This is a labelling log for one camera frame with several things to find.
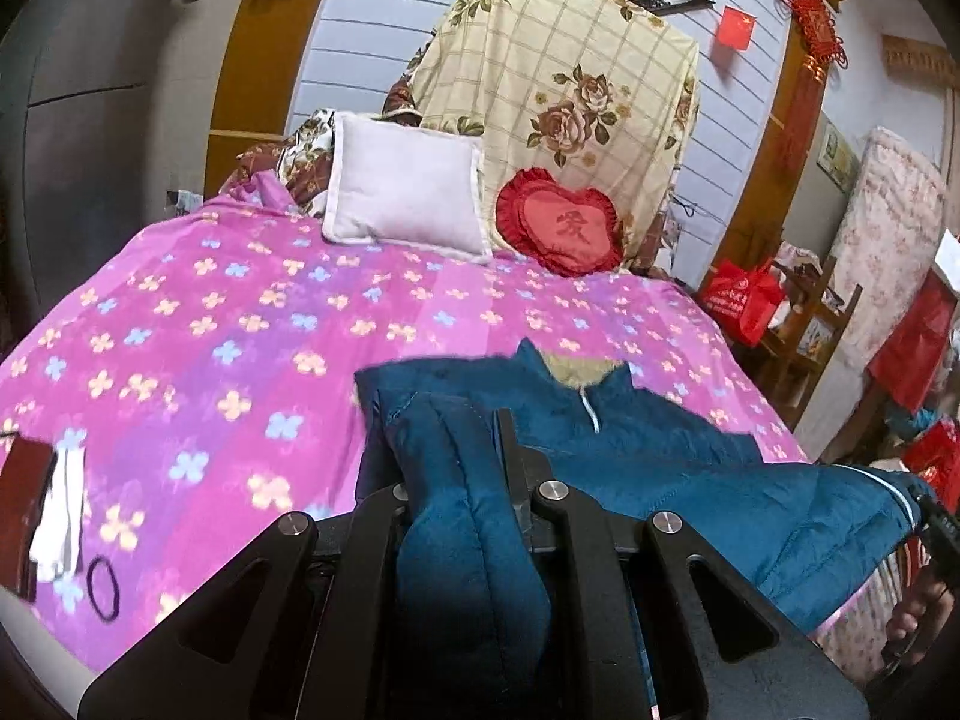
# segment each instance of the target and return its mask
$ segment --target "black hair tie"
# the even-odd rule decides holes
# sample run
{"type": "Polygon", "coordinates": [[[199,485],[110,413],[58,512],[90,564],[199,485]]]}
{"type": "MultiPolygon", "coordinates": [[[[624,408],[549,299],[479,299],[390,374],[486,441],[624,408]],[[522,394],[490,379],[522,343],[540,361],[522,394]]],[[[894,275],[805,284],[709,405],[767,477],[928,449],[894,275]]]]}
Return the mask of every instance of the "black hair tie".
{"type": "Polygon", "coordinates": [[[90,605],[102,622],[110,623],[120,616],[120,586],[117,584],[117,574],[114,573],[110,561],[103,555],[98,555],[93,560],[90,560],[90,567],[86,570],[86,597],[90,600],[90,605]],[[110,583],[113,585],[113,609],[110,610],[109,614],[103,613],[103,610],[101,610],[97,604],[96,598],[93,597],[93,572],[97,569],[98,565],[107,567],[107,574],[109,574],[110,583]]]}

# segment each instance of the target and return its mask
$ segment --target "bedspread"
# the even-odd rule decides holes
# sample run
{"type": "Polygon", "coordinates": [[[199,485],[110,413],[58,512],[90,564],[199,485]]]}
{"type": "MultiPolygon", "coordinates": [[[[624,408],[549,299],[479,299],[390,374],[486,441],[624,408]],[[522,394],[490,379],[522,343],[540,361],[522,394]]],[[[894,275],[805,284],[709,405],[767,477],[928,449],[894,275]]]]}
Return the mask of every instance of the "bedspread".
{"type": "MultiPolygon", "coordinates": [[[[112,563],[104,624],[82,576],[35,613],[106,668],[281,512],[353,507],[357,368],[416,355],[546,351],[630,362],[632,379],[767,461],[803,461],[713,322],[672,285],[335,247],[314,220],[215,199],[152,225],[0,365],[4,429],[86,450],[83,562],[112,563]]],[[[96,581],[102,608],[108,581],[96,581]]]]}

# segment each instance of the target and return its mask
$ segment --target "white piping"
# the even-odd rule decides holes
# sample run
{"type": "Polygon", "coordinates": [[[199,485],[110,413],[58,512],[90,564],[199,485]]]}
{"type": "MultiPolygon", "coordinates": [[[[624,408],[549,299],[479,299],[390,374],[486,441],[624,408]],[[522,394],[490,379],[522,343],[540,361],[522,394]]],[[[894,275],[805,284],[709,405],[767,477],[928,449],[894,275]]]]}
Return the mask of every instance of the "white piping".
{"type": "Polygon", "coordinates": [[[580,399],[584,402],[584,408],[587,409],[587,413],[590,415],[590,421],[593,423],[593,432],[600,432],[600,419],[597,418],[597,412],[593,410],[589,400],[587,400],[587,388],[584,386],[580,387],[580,399]]]}
{"type": "Polygon", "coordinates": [[[910,506],[910,502],[906,499],[906,496],[897,490],[894,485],[891,485],[889,482],[880,479],[878,476],[874,476],[870,471],[865,469],[860,469],[857,466],[837,466],[839,469],[851,469],[851,471],[856,471],[857,473],[862,473],[864,476],[869,476],[872,480],[877,483],[882,484],[887,490],[890,490],[894,494],[896,501],[899,502],[899,507],[904,510],[906,518],[910,520],[910,530],[913,531],[917,528],[917,520],[913,517],[913,508],[910,506]]]}

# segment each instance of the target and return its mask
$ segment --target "triangular cutout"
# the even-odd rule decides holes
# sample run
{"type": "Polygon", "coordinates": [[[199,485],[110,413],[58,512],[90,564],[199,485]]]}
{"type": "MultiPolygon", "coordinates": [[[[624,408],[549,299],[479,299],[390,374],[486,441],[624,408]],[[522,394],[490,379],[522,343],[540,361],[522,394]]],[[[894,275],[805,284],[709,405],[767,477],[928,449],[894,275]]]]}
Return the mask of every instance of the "triangular cutout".
{"type": "Polygon", "coordinates": [[[253,608],[270,574],[267,560],[254,560],[243,573],[201,610],[181,634],[181,644],[218,664],[229,664],[247,630],[253,608]]]}
{"type": "Polygon", "coordinates": [[[736,595],[707,562],[690,560],[689,571],[724,661],[735,664],[776,644],[776,631],[736,595]]]}

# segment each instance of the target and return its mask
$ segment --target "pillow white trim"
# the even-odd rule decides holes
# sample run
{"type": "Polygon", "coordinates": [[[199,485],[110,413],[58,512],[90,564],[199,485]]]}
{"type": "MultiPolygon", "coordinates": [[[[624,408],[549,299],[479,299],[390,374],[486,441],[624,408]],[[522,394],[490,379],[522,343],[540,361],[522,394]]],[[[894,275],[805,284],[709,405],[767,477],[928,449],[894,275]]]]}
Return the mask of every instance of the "pillow white trim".
{"type": "MultiPolygon", "coordinates": [[[[330,172],[328,195],[326,196],[326,213],[323,217],[322,227],[323,237],[330,242],[334,242],[335,244],[368,245],[372,244],[374,241],[381,241],[387,242],[387,244],[408,245],[408,247],[417,248],[418,250],[433,251],[445,257],[466,260],[468,262],[484,264],[491,261],[491,258],[493,258],[493,250],[491,249],[490,237],[488,237],[487,228],[483,224],[481,215],[481,201],[483,194],[483,186],[480,180],[480,170],[482,170],[483,166],[482,141],[479,138],[469,138],[464,135],[452,135],[448,132],[439,132],[437,130],[424,128],[407,129],[407,131],[411,134],[416,133],[416,138],[453,139],[469,145],[469,191],[470,195],[472,196],[472,218],[476,224],[475,232],[477,234],[477,240],[480,244],[479,252],[465,251],[456,247],[445,247],[444,245],[429,244],[428,242],[410,241],[386,236],[351,235],[338,232],[338,215],[343,210],[340,194],[344,183],[344,158],[346,157],[346,152],[349,148],[364,147],[363,143],[360,143],[360,145],[350,144],[350,138],[347,136],[347,129],[351,128],[349,119],[364,121],[366,124],[371,123],[368,118],[360,117],[357,114],[338,111],[334,115],[334,129],[337,133],[337,140],[333,149],[333,166],[330,172]]],[[[377,126],[401,127],[400,124],[393,124],[392,122],[378,122],[377,126]]]]}

